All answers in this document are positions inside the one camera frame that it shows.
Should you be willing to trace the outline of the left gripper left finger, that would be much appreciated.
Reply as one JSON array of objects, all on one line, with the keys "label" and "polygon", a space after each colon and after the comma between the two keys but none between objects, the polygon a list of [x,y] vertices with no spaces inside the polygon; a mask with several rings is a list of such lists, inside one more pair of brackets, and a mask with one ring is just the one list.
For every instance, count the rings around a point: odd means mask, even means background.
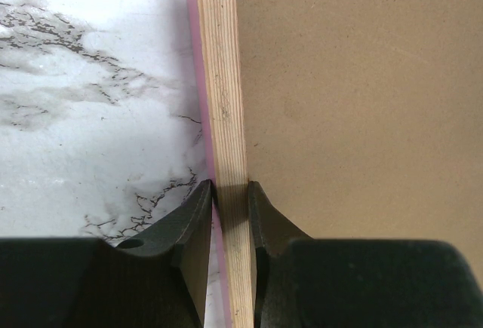
[{"label": "left gripper left finger", "polygon": [[4,238],[3,327],[200,327],[205,318],[212,184],[135,236]]}]

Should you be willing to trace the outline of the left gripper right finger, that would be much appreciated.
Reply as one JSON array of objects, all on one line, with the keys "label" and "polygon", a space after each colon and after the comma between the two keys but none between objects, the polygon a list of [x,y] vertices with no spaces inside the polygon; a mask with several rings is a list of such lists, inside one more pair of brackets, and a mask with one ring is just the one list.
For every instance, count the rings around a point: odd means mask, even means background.
[{"label": "left gripper right finger", "polygon": [[248,185],[257,327],[480,327],[464,256],[431,240],[315,239]]}]

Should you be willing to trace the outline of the pink picture frame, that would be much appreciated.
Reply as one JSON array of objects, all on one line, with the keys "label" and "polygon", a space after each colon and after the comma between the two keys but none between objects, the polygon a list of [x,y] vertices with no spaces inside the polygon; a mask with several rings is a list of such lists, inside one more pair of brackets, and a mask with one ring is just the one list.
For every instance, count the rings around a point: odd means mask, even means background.
[{"label": "pink picture frame", "polygon": [[482,291],[482,0],[187,2],[228,327],[250,182],[311,238],[451,244]]}]

